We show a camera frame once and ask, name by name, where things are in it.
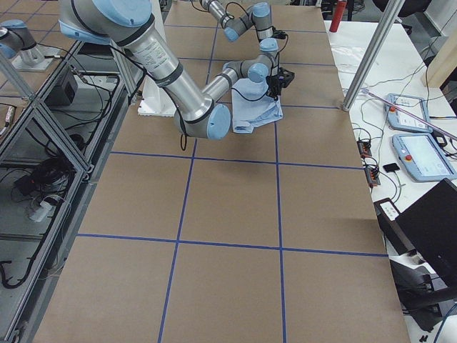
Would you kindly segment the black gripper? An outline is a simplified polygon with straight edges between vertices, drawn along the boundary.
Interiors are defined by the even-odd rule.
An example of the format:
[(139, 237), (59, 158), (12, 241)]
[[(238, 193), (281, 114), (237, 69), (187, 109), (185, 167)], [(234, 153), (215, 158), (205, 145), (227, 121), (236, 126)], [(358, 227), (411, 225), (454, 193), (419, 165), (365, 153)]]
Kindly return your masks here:
[(274, 101), (278, 101), (278, 96), (281, 95), (282, 90), (282, 79), (279, 75), (267, 76), (266, 83), (268, 85), (268, 90), (266, 92), (267, 96), (271, 96)]

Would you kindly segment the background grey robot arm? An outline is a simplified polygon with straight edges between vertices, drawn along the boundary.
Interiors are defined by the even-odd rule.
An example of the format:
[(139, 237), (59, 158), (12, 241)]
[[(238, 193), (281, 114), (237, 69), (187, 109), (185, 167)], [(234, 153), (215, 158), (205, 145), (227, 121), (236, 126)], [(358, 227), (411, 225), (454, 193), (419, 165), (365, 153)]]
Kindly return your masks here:
[(1, 53), (19, 71), (45, 71), (60, 49), (39, 46), (22, 20), (11, 19), (1, 22)]

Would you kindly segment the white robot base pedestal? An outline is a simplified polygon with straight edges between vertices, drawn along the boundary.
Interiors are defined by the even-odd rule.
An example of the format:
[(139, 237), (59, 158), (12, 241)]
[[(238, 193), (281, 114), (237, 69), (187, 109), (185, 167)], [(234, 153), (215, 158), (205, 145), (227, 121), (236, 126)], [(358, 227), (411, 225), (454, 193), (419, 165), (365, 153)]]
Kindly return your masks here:
[[(166, 41), (160, 1), (153, 0), (151, 3), (152, 13), (155, 17), (155, 29), (160, 34), (161, 38)], [(139, 104), (139, 115), (173, 117), (175, 111), (176, 107), (167, 93), (159, 88), (155, 82), (147, 76), (142, 90), (142, 100)]]

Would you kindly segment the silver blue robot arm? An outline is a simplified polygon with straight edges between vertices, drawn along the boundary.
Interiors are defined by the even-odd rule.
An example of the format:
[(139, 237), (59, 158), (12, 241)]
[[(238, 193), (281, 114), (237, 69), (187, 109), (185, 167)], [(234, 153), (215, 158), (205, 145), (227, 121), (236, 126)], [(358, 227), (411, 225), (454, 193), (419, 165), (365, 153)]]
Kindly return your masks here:
[(259, 41), (273, 37), (271, 6), (267, 2), (254, 4), (247, 9), (241, 8), (243, 14), (238, 18), (228, 11), (229, 4), (223, 6), (219, 1), (199, 1), (199, 3), (221, 25), (230, 42), (238, 40), (251, 28), (255, 29)]
[(198, 88), (157, 32), (150, 1), (61, 1), (59, 25), (61, 32), (72, 39), (99, 45), (114, 42), (128, 49), (175, 104), (174, 120), (182, 135), (222, 139), (229, 131), (231, 113), (218, 101), (238, 80), (266, 82), (264, 94), (272, 99), (279, 97), (285, 85), (268, 3), (254, 4), (237, 19), (218, 1), (202, 1), (201, 5), (220, 23), (229, 41), (254, 27), (261, 49), (255, 59), (227, 63), (203, 89)]

